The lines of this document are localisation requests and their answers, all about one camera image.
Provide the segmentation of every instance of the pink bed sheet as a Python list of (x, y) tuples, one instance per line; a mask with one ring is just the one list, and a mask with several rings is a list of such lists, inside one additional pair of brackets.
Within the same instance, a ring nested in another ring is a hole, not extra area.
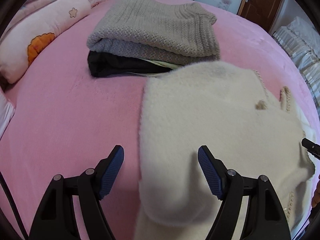
[[(89, 33), (115, 1), (94, 7), (89, 16), (58, 36), (6, 92), (16, 104), (16, 112), (0, 141), (0, 170), (27, 231), (55, 174), (77, 176), (120, 144), (125, 150), (124, 164), (101, 205), (116, 239), (132, 239), (140, 205), (138, 130), (146, 78), (92, 78), (85, 45)], [(203, 7), (217, 16), (213, 28), (222, 60), (258, 70), (278, 98), (284, 85), (290, 87), (319, 138), (319, 118), (311, 94), (286, 53), (256, 24), (209, 5)], [(18, 228), (1, 190), (0, 207)], [(80, 234), (86, 240), (78, 203), (75, 209)]]

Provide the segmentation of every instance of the lace trim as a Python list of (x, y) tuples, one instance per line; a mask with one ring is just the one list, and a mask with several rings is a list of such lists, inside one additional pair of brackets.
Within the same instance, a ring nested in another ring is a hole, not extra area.
[(281, 89), (281, 107), (283, 109), (284, 98), (286, 98), (286, 111), (289, 113), (291, 109), (291, 91), (287, 86)]
[(266, 95), (266, 98), (269, 99), (269, 95), (268, 95), (268, 92), (267, 92), (267, 88), (266, 86), (264, 85), (264, 82), (263, 82), (263, 79), (260, 75), (260, 73), (257, 71), (257, 70), (253, 70), (254, 73), (257, 75), (257, 77), (259, 78), (260, 82), (261, 82), (261, 85), (263, 86), (263, 89), (264, 89), (264, 94)]
[(294, 199), (294, 193), (292, 191), (292, 192), (290, 192), (290, 200), (289, 200), (288, 206), (283, 209), (285, 217), (286, 217), (288, 223), (289, 223), (289, 220), (290, 220), (290, 215), (292, 213), (293, 199)]

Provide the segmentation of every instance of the metal screw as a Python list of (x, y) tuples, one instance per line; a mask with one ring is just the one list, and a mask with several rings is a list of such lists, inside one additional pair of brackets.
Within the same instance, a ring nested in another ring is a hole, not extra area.
[(269, 180), (266, 175), (261, 175), (261, 176), (260, 176), (260, 179), (261, 179), (262, 181), (268, 181), (268, 180)]
[(93, 174), (94, 173), (94, 169), (93, 168), (89, 168), (89, 169), (87, 169), (86, 171), (85, 171), (85, 174), (87, 174), (87, 175), (91, 175), (91, 174)]
[(235, 176), (237, 173), (235, 170), (228, 170), (227, 173), (230, 175), (230, 176)]
[(60, 174), (57, 174), (57, 175), (55, 175), (54, 177), (53, 177), (53, 180), (55, 180), (55, 181), (58, 181), (58, 180), (60, 180), (61, 179), (61, 175)]

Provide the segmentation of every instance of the orange flower pattern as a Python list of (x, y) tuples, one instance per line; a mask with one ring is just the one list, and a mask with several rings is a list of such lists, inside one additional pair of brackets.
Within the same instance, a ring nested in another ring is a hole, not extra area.
[(54, 33), (44, 33), (32, 39), (27, 49), (29, 66), (39, 53), (55, 39), (55, 37)]

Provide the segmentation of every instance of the gray knit sweater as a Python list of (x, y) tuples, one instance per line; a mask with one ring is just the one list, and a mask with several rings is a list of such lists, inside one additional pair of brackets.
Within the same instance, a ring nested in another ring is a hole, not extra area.
[(220, 59), (214, 14), (199, 3), (119, 0), (89, 35), (87, 46), (118, 56), (185, 65)]

